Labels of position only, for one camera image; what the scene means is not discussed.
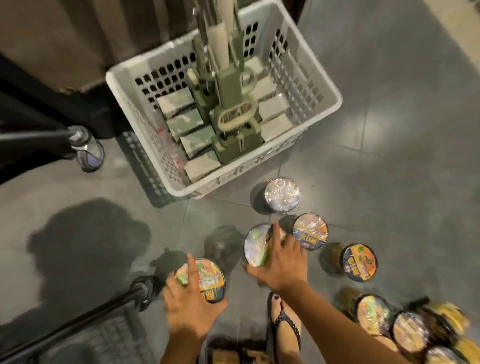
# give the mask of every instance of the brown fabric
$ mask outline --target brown fabric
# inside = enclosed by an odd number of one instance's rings
[[[2,4],[0,50],[55,91],[195,28],[193,0],[15,0]],[[253,0],[240,0],[245,6]]]

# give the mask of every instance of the person's right hand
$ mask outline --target person's right hand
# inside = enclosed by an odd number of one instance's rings
[[[273,224],[273,243],[266,264],[260,267],[243,264],[243,267],[279,295],[298,283],[307,282],[307,252],[291,235],[282,246],[277,222]]]

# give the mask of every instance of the foot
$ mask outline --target foot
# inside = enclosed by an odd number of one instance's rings
[[[282,302],[280,296],[276,294],[272,296],[272,322],[275,322],[280,315],[282,306],[283,311],[288,317],[290,317],[300,333],[301,321],[299,317],[285,302]],[[285,358],[286,356],[290,358],[292,356],[297,358],[300,357],[300,348],[297,337],[287,321],[281,321],[278,330],[276,331],[276,354],[279,364],[287,362],[285,359],[282,360],[282,358]]]

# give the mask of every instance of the sandal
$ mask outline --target sandal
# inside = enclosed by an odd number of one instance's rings
[[[283,303],[280,302],[280,307],[281,311],[278,317],[276,318],[275,322],[272,321],[272,297],[274,293],[270,292],[268,295],[268,317],[270,319],[270,323],[272,325],[272,335],[273,335],[273,350],[274,350],[274,356],[275,356],[275,363],[278,363],[277,357],[276,357],[276,332],[278,330],[278,327],[280,326],[280,323],[282,321],[288,322],[290,327],[292,328],[293,332],[295,333],[295,336],[297,337],[297,343],[299,345],[299,351],[301,351],[301,339],[300,339],[300,333],[297,329],[297,326],[294,324],[292,319],[285,313],[283,310]]]

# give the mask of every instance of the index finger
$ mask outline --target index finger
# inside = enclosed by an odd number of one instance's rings
[[[281,233],[280,233],[280,225],[278,224],[277,221],[275,221],[272,224],[272,230],[273,230],[273,242],[272,242],[272,249],[280,249],[282,247],[282,239],[281,239]]]
[[[198,269],[197,269],[197,264],[195,263],[195,259],[193,255],[190,253],[187,254],[187,259],[188,259],[188,285],[191,288],[200,289],[198,285],[198,281],[200,277],[198,275]]]

